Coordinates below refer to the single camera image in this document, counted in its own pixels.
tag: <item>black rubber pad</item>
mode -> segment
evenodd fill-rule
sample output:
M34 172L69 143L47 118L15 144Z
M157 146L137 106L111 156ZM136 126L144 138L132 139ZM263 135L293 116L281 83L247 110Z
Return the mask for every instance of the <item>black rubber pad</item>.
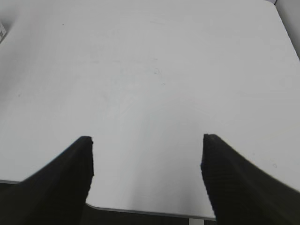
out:
M300 225L300 193L217 135L204 135L201 169L218 225Z
M23 182L0 193L1 225L78 225L93 177L92 139L83 136Z

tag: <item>white object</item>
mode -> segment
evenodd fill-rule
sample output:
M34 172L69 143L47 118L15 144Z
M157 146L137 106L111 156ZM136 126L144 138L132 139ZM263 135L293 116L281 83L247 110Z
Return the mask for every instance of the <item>white object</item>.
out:
M6 35L6 30L0 21L0 42L4 38L5 35Z
M204 225L204 220L202 220L202 219L189 219L189 225Z
M90 135L89 205L213 218L199 166L209 133L300 190L300 64L269 2L0 5L22 9L0 51L0 179Z

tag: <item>table surface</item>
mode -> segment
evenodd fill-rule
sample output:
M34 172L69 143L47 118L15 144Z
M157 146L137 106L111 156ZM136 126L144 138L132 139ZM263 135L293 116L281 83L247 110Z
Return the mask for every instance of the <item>table surface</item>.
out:
M263 0L0 0L0 179L93 138L97 208L214 214L203 134L300 190L300 64Z

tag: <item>white table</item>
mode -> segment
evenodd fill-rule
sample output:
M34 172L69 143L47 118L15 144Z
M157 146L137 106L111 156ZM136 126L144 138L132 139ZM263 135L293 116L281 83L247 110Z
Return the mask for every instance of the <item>white table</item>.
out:
M213 218L203 134L300 190L300 64L263 0L0 0L0 179L81 135L95 208Z

